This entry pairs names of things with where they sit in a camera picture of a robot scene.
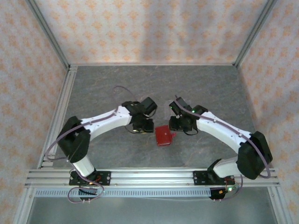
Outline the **aluminium front mounting rail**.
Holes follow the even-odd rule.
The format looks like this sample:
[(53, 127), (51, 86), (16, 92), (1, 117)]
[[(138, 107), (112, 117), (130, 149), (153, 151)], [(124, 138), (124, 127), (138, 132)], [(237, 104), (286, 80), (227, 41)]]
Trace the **aluminium front mounting rail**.
[[(194, 168), (116, 168), (108, 177), (110, 187), (117, 188), (190, 188), (196, 183), (209, 187), (193, 173)], [(68, 169), (32, 169), (25, 185), (28, 187), (68, 187)]]

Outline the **aluminium frame post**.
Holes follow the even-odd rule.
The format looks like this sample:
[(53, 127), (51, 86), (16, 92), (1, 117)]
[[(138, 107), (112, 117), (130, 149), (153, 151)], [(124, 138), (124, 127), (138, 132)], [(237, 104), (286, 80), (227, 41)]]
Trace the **aluminium frame post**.
[(32, 12), (33, 16), (36, 18), (40, 28), (44, 32), (45, 36), (47, 37), (50, 45), (54, 49), (56, 55), (58, 56), (60, 62), (62, 63), (63, 67), (66, 71), (70, 68), (70, 63), (66, 59), (57, 39), (55, 38), (53, 32), (50, 29), (48, 22), (46, 21), (42, 11), (40, 10), (36, 0), (25, 0), (27, 3), (30, 11)]
[(246, 41), (244, 42), (235, 62), (232, 64), (237, 69), (241, 66), (242, 61), (244, 60), (246, 54), (248, 53), (251, 45), (255, 41), (255, 38), (259, 34), (260, 30), (262, 29), (264, 23), (266, 22), (268, 16), (272, 12), (275, 4), (278, 0), (267, 0), (265, 6), (263, 7), (260, 15), (256, 19), (256, 22), (252, 29), (249, 32), (249, 35), (247, 36)]

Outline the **red leather card holder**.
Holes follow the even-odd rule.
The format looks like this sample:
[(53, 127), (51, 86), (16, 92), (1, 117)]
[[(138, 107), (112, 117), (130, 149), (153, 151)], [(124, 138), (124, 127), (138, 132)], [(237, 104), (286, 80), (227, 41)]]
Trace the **red leather card holder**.
[(175, 132), (171, 132), (168, 125), (158, 126), (155, 128), (156, 143), (159, 147), (169, 146), (173, 138), (176, 136)]

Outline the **aluminium frame leg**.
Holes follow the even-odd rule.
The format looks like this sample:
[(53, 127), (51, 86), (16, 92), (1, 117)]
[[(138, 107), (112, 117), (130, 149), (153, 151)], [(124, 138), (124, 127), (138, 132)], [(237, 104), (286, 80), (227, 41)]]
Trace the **aluminium frame leg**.
[(281, 187), (268, 187), (277, 224), (293, 224)]
[(27, 223), (35, 193), (36, 189), (33, 187), (25, 188), (23, 190), (15, 217), (13, 219), (13, 224)]

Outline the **aluminium side rail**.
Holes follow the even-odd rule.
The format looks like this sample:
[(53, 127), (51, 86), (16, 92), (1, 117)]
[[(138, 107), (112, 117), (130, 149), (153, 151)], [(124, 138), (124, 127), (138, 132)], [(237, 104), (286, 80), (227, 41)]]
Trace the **aluminium side rail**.
[(66, 73), (61, 91), (59, 93), (59, 97), (57, 100), (56, 108), (54, 111), (54, 115), (51, 121), (51, 125), (45, 140), (45, 143), (42, 148), (41, 156), (39, 158), (39, 162), (37, 164), (37, 169), (41, 168), (51, 168), (53, 166), (53, 161), (49, 161), (45, 156), (48, 148), (51, 144), (56, 140), (58, 134), (60, 133), (64, 119), (68, 107), (68, 103), (70, 100), (74, 80), (76, 77), (76, 73), (78, 70), (78, 66), (72, 64), (69, 70)]

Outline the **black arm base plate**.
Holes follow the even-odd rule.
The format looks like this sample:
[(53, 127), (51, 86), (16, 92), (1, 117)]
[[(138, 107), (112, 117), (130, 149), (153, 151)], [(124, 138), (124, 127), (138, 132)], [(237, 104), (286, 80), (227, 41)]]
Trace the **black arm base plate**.
[(76, 171), (70, 172), (69, 185), (70, 186), (83, 186), (83, 185), (94, 185), (91, 181), (99, 183), (103, 186), (109, 186), (111, 180), (110, 171), (94, 171), (86, 177), (88, 181), (82, 179)]
[(207, 170), (195, 170), (193, 171), (193, 181), (194, 185), (234, 185), (235, 180), (229, 180), (228, 177), (221, 178), (219, 177), (213, 170), (207, 171)]

